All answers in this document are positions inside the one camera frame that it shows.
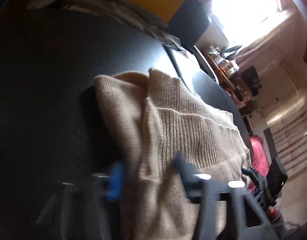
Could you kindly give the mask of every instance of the black device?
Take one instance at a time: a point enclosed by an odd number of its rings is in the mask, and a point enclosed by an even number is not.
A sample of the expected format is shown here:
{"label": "black device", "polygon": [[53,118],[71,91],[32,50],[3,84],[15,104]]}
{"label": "black device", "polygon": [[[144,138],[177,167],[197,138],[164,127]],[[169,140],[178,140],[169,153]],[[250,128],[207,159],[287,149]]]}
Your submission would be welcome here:
{"label": "black device", "polygon": [[[192,203],[200,204],[193,240],[278,239],[264,213],[264,209],[275,202],[276,193],[287,180],[287,173],[277,158],[266,178],[253,167],[242,169],[243,174],[250,176],[255,183],[256,196],[245,190],[242,181],[227,184],[212,180],[209,174],[198,174],[195,166],[185,161],[182,152],[175,153],[174,166],[180,173],[187,198]],[[215,222],[218,201],[227,202],[227,218],[224,230],[217,236]]]}

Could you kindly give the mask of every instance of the knit fabric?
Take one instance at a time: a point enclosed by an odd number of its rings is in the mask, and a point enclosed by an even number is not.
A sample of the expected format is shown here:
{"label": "knit fabric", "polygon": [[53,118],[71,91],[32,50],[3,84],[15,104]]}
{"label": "knit fabric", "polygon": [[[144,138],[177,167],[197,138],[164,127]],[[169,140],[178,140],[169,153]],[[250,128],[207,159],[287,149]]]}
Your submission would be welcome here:
{"label": "knit fabric", "polygon": [[[182,81],[156,69],[149,76],[100,75],[94,88],[104,122],[126,155],[122,238],[191,239],[199,205],[186,199],[173,153],[182,150],[215,180],[241,180],[241,167],[251,162],[232,114],[205,104]],[[218,219],[223,224],[223,212]]]}

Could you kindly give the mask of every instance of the window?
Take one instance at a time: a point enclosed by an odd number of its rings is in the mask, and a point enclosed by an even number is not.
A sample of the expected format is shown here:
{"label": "window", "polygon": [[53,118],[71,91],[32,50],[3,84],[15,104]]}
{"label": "window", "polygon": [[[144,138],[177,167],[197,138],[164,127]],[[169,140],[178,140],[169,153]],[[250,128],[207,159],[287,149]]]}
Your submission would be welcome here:
{"label": "window", "polygon": [[261,24],[279,11],[279,0],[212,0],[212,12],[231,45],[255,41]]}

